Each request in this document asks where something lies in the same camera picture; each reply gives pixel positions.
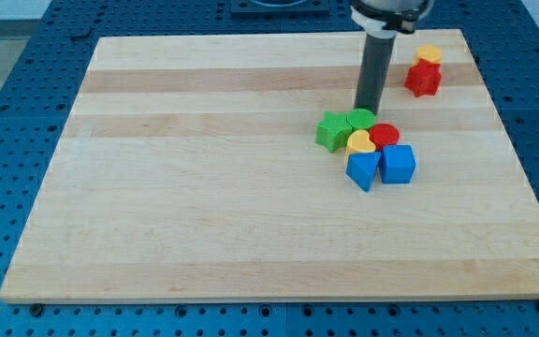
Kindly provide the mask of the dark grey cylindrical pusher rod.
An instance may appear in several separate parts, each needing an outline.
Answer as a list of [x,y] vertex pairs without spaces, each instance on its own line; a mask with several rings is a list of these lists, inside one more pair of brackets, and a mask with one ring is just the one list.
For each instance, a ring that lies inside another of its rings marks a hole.
[[366,35],[357,80],[356,108],[369,110],[373,114],[378,112],[396,35]]

